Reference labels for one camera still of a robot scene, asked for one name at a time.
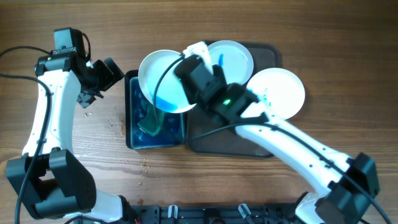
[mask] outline white bowl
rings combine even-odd
[[[173,50],[158,50],[149,54],[141,62],[138,71],[138,83],[145,98],[153,104],[155,87],[164,71],[180,57]],[[174,74],[175,64],[163,78],[157,90],[156,107],[169,113],[183,113],[192,109],[182,84]]]
[[[218,64],[220,55],[223,55],[224,76],[227,84],[245,84],[251,77],[254,69],[253,57],[249,50],[238,42],[221,40],[208,46],[211,63]]]
[[[292,72],[283,68],[268,68],[255,74],[246,87],[280,118],[289,119],[304,104],[303,83]]]

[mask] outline green led light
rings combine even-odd
[[[228,105],[230,102],[231,102],[230,99],[226,99],[226,100],[224,100],[224,103],[223,103],[223,104],[226,106],[226,105]]]

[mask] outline dark serving tray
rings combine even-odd
[[[207,45],[216,42],[215,40],[205,40]],[[247,48],[253,57],[254,69],[252,76],[257,72],[267,68],[280,68],[281,59],[279,51],[272,45],[239,42]],[[187,118],[187,138],[191,138],[208,131],[220,128],[198,107],[188,112]],[[220,131],[205,138],[187,142],[187,146],[194,152],[204,154],[214,154],[221,156],[255,157],[269,158],[273,155],[247,139],[243,139],[229,130]]]

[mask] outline green object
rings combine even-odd
[[[231,102],[230,99],[226,99],[226,100],[224,100],[224,103],[223,103],[223,104],[226,106],[226,105],[228,105],[230,102]]]
[[[151,136],[156,136],[162,130],[163,121],[164,121],[165,112],[161,110],[157,110],[157,120],[159,123],[156,123],[154,107],[152,105],[147,105],[147,116],[144,119],[138,122],[138,126],[147,134]]]

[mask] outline wooden table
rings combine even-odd
[[[377,201],[398,222],[397,1],[1,2],[0,50],[16,45],[52,50],[52,31],[71,26],[88,34],[93,60],[112,57],[124,72],[137,69],[155,50],[182,51],[203,39],[275,45],[283,67],[307,92],[304,107],[289,121],[337,150],[375,159]],[[9,53],[0,72],[34,76],[39,56],[31,50]],[[294,202],[312,190],[278,159],[202,156],[184,146],[128,149],[123,82],[104,96],[85,110],[76,106],[73,150],[97,188],[124,195],[133,205]],[[0,78],[0,223],[14,220],[17,196],[4,168],[27,142],[36,103],[35,83]],[[365,219],[383,223],[373,208]],[[21,222],[38,223],[25,208]]]

